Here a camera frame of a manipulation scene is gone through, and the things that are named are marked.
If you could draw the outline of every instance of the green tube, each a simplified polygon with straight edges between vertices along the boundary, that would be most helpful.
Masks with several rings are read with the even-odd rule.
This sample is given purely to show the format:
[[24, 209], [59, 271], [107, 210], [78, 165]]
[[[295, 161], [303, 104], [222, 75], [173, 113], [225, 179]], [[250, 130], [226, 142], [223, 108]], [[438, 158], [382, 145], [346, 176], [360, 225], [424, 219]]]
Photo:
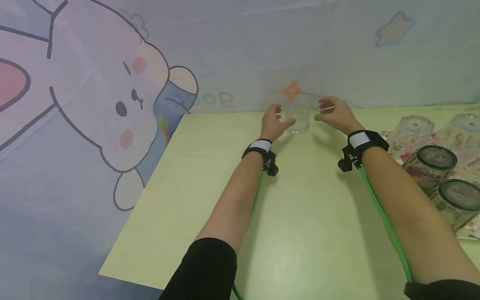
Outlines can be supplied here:
[[[360, 171], [360, 174], [365, 181], [365, 184], [367, 185], [368, 191], [370, 192], [370, 196], [373, 199], [373, 202], [375, 203], [375, 206], [377, 207], [378, 213], [380, 214], [380, 217], [382, 218], [382, 222], [384, 224], [385, 230], [387, 231], [388, 237], [390, 238], [391, 243], [393, 244], [393, 247], [395, 248], [398, 257], [400, 258], [400, 262], [402, 263], [403, 271], [405, 272], [405, 277], [407, 278], [408, 282], [413, 282], [412, 279], [412, 274], [410, 272], [410, 267], [408, 266], [408, 261], [407, 258], [405, 257], [405, 254], [402, 251], [402, 247], [400, 246], [400, 243], [398, 242], [395, 233], [393, 232], [392, 226], [390, 225], [390, 222], [388, 222], [387, 215], [385, 214], [382, 206], [380, 205], [380, 202], [378, 202], [377, 196], [375, 195], [375, 192], [372, 189], [372, 186], [370, 185], [370, 181], [368, 180], [367, 174], [365, 173], [365, 170], [363, 170], [362, 167], [358, 168]], [[257, 204], [257, 199], [258, 195], [260, 194], [260, 187], [262, 186], [262, 181], [264, 179], [265, 172], [262, 172], [262, 175], [260, 176], [260, 183], [258, 184], [258, 189], [257, 189], [257, 194], [255, 195], [255, 200], [253, 201], [253, 208], [252, 208], [252, 215], [255, 211], [255, 206]], [[233, 293], [237, 297], [238, 300], [245, 300], [244, 297], [240, 294], [238, 291], [235, 283], [233, 283], [232, 287]]]

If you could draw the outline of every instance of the black wrist cuff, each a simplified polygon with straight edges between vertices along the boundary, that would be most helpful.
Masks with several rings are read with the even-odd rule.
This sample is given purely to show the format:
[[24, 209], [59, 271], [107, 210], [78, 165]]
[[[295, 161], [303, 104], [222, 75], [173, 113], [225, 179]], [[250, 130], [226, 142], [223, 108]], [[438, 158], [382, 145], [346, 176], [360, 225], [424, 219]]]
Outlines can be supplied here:
[[358, 130], [348, 135], [348, 144], [353, 148], [353, 154], [361, 162], [363, 151], [370, 147], [381, 147], [388, 151], [388, 143], [375, 131]]
[[278, 173], [278, 167], [275, 164], [276, 154], [270, 151], [272, 141], [268, 139], [258, 139], [251, 143], [243, 152], [242, 159], [251, 151], [256, 151], [262, 155], [264, 160], [264, 171], [269, 176], [275, 176]]

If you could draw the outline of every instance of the printed fabric wall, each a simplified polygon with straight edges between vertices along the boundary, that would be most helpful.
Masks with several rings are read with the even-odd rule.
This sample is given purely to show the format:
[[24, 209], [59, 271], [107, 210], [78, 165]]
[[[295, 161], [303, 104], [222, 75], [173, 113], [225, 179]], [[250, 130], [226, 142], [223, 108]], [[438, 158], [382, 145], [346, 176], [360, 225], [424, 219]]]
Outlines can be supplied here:
[[478, 11], [1, 0], [0, 299], [157, 298], [97, 272], [183, 114], [264, 110], [294, 92], [356, 107], [478, 102]]

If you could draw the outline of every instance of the light green table surface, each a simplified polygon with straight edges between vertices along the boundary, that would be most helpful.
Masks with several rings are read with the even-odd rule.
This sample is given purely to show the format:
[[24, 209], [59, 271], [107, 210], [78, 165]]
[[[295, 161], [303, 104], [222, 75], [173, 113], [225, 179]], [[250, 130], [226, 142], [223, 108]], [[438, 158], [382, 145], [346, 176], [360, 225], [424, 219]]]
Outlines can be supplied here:
[[[370, 130], [391, 130], [421, 115], [441, 129], [480, 105], [354, 110]], [[100, 274], [165, 288], [208, 219], [261, 112], [185, 115]], [[272, 150], [280, 169], [266, 176], [238, 257], [237, 287], [257, 299], [405, 299], [397, 254], [358, 171], [337, 167], [342, 134], [312, 120]], [[480, 266], [480, 242], [462, 240]]]

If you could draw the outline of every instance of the orange star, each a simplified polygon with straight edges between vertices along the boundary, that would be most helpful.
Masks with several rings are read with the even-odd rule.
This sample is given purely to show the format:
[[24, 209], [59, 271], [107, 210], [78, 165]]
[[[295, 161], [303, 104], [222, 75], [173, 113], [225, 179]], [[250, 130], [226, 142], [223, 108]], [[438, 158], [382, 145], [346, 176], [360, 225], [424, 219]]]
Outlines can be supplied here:
[[282, 92], [284, 92], [289, 99], [293, 99], [298, 93], [303, 92], [303, 90], [299, 88], [297, 81], [294, 80], [290, 83], [289, 86], [284, 88]]

